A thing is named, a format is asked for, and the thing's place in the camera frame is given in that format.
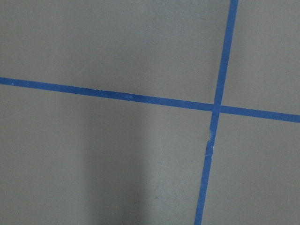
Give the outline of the blue tape line lengthwise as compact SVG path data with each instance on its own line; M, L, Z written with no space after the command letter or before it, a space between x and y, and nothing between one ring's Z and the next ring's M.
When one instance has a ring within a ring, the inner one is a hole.
M215 146L216 135L218 130L218 121L219 121L219 116L221 111L222 100L223 100L225 80L226 80L228 63L229 63L229 58L231 53L233 33L234 33L236 15L238 10L238 3L239 3L238 0L230 1L229 10L228 10L223 48L222 48L220 66L219 66L218 77L217 77L217 85L216 85L214 103L213 103L211 119L210 119L210 136L206 145L202 175L201 175L201 184L199 189L197 207L195 211L195 220L194 220L195 225L200 225L203 219L203 212L204 212L208 183L210 178L211 163L212 163L214 146Z

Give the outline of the blue tape line crosswise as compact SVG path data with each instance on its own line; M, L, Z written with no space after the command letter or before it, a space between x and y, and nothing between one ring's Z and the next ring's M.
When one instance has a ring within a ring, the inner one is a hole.
M83 87L12 79L12 78L5 78L5 77L0 78L0 83L2 85L8 85L8 86L16 86L16 87L48 90L48 91L63 92L63 93L70 93L70 94L77 94L77 95L84 95L84 96L132 101L132 102L147 103L153 105L164 105L164 106L187 108L187 109L208 111L208 112L212 112L214 109L214 105L208 103L200 103L200 102L162 98L162 97L143 96L137 94L106 91L106 90L96 90L96 89L89 89ZM248 117L255 117L255 118L262 118L262 119L269 119L269 120L288 121L288 122L295 122L295 123L300 122L300 116L296 114L270 112L270 111L239 108L239 107L226 106L226 105L220 106L220 112L225 114L248 116Z

